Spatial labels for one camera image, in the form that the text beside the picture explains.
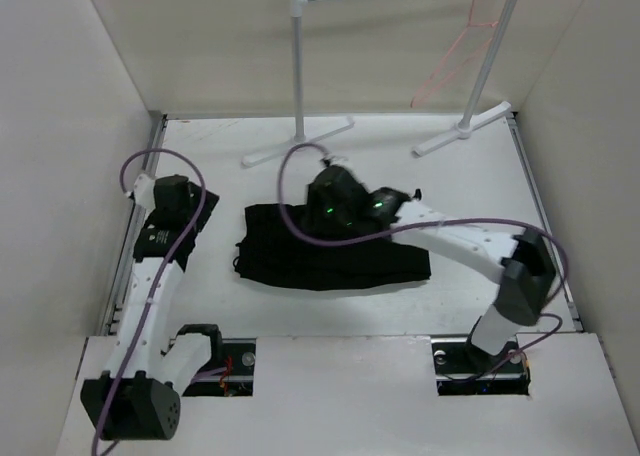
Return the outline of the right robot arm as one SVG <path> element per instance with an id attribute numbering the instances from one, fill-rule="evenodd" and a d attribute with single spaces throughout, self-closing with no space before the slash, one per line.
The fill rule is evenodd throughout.
<path id="1" fill-rule="evenodd" d="M 347 240 L 382 233 L 453 260 L 497 284 L 494 301 L 467 336 L 464 360 L 475 376 L 498 369 L 507 344 L 536 325 L 557 272 L 535 227 L 519 234 L 456 224 L 418 194 L 389 187 L 368 191 L 345 167 L 329 165 L 308 185 L 302 223 L 309 236 Z"/>

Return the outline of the black trousers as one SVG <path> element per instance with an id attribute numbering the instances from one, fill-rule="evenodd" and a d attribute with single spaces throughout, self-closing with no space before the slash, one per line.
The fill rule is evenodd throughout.
<path id="1" fill-rule="evenodd" d="M 369 209 L 373 232 L 386 228 Z M 286 205 L 287 214 L 304 234 L 305 205 Z M 356 245 L 321 247 L 308 244 L 285 225 L 279 206 L 254 204 L 244 210 L 246 234 L 237 244 L 234 270 L 240 277 L 268 286 L 312 290 L 362 290 L 430 279 L 429 252 L 380 238 Z M 312 236 L 343 240 L 357 236 Z"/>

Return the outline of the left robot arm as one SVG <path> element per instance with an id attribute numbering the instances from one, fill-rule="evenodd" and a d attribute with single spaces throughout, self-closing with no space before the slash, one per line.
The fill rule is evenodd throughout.
<path id="1" fill-rule="evenodd" d="M 214 374 L 224 363 L 217 326 L 167 331 L 171 299 L 219 198 L 186 176 L 145 174 L 132 198 L 148 215 L 134 245 L 116 343 L 101 374 L 83 382 L 80 399 L 100 440 L 169 440 L 196 374 Z"/>

